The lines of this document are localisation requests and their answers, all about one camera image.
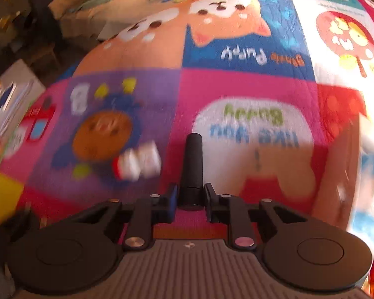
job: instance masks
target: red lollipop print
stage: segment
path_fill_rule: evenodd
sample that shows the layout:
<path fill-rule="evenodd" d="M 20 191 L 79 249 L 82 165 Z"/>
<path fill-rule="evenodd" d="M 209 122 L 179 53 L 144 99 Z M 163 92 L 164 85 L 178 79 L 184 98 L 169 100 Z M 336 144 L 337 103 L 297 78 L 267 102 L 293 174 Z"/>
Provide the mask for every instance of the red lollipop print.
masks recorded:
<path fill-rule="evenodd" d="M 344 13 L 326 11 L 317 16 L 316 27 L 323 42 L 340 57 L 343 68 L 358 65 L 362 77 L 367 77 L 361 60 L 374 57 L 374 39 L 361 23 Z"/>

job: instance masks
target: black cylinder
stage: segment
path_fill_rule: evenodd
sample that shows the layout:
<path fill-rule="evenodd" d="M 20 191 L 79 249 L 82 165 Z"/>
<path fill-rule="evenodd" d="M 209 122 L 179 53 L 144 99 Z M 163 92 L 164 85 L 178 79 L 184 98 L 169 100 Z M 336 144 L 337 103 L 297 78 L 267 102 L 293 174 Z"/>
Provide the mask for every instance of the black cylinder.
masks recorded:
<path fill-rule="evenodd" d="M 186 139 L 178 207 L 184 210 L 201 210 L 203 199 L 202 137 L 191 133 Z"/>

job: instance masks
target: colorful blanket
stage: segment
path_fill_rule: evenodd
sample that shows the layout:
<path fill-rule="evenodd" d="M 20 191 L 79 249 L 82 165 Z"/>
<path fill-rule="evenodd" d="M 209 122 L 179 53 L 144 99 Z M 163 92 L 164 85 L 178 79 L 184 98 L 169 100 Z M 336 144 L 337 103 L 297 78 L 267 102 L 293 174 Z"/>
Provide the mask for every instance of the colorful blanket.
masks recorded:
<path fill-rule="evenodd" d="M 102 43 L 50 87 L 0 166 L 0 219 L 31 202 L 57 220 L 177 182 L 184 142 L 203 138 L 204 182 L 310 213 L 327 147 L 358 113 L 374 121 L 370 0 L 187 0 Z M 128 148 L 155 141 L 160 177 L 120 181 Z M 179 211 L 157 237 L 224 237 Z"/>

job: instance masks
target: screw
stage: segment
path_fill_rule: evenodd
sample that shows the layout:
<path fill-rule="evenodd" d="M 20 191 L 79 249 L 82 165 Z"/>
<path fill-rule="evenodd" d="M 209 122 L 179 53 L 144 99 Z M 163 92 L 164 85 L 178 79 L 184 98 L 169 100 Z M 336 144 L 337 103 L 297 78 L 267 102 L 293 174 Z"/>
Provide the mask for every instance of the screw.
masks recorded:
<path fill-rule="evenodd" d="M 144 239 L 140 237 L 129 237 L 127 240 L 125 240 L 125 244 L 129 247 L 142 247 L 144 243 Z"/>
<path fill-rule="evenodd" d="M 238 237 L 235 239 L 234 243 L 239 247 L 250 247 L 255 244 L 251 237 Z"/>

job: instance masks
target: ribbed gray surface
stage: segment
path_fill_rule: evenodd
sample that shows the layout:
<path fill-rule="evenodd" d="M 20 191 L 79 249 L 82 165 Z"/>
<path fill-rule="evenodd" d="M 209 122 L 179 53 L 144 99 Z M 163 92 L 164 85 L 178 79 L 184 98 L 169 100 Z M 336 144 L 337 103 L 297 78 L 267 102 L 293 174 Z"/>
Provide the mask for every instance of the ribbed gray surface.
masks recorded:
<path fill-rule="evenodd" d="M 20 291 L 16 299 L 369 299 L 359 289 L 338 295 L 304 294 L 279 284 L 255 255 L 229 249 L 223 240 L 157 240 L 128 253 L 101 284 L 70 296 Z"/>

